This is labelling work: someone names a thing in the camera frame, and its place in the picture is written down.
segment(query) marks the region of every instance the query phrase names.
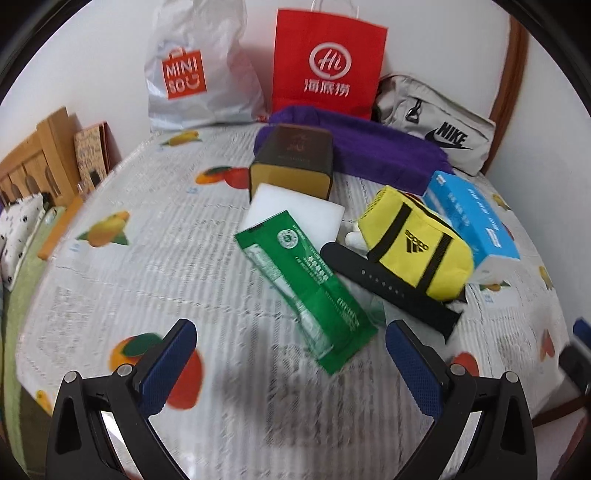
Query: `dark brown box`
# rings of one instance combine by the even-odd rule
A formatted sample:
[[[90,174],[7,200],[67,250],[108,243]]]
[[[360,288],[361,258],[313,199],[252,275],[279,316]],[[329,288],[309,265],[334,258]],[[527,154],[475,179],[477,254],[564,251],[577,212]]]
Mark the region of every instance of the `dark brown box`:
[[[251,198],[259,184],[327,200],[332,187],[332,134],[321,128],[278,125],[250,168]]]

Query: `green wrapper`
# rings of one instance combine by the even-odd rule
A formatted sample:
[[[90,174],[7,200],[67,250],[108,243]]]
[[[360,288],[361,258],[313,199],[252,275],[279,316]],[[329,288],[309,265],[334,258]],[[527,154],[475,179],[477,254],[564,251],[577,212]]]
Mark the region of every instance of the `green wrapper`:
[[[329,374],[340,370],[377,332],[288,212],[235,238],[297,313],[310,352]]]

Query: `wooden bed frame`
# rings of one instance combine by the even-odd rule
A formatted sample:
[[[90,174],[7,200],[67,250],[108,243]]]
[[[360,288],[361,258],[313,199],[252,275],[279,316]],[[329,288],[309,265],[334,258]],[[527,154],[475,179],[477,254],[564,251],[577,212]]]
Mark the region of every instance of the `wooden bed frame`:
[[[49,193],[57,206],[71,204],[80,181],[74,133],[74,122],[62,107],[2,160],[0,196],[5,206],[39,192]]]

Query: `haidilao logo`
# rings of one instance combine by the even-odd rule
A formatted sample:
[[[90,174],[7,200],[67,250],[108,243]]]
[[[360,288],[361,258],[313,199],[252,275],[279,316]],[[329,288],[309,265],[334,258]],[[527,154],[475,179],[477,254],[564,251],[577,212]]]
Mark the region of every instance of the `haidilao logo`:
[[[338,43],[321,43],[310,53],[310,68],[321,79],[340,79],[351,69],[351,54]]]

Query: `metal screw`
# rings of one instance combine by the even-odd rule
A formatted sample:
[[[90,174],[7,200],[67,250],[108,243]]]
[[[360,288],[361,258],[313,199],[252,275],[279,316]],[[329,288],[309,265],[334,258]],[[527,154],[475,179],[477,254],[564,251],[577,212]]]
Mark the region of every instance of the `metal screw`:
[[[66,373],[66,376],[64,377],[64,382],[72,383],[76,379],[76,377],[76,372],[72,370],[71,372]]]
[[[117,375],[119,375],[120,377],[127,377],[127,375],[129,375],[133,369],[134,367],[132,367],[129,364],[121,365],[117,369]]]
[[[461,377],[463,374],[465,374],[465,373],[466,373],[466,369],[465,369],[463,366],[461,366],[460,364],[453,364],[453,365],[452,365],[452,366],[449,368],[449,370],[451,370],[451,371],[452,371],[452,373],[453,373],[454,375],[457,375],[458,377]]]
[[[519,377],[513,372],[507,372],[505,378],[511,383],[517,383],[519,381]]]

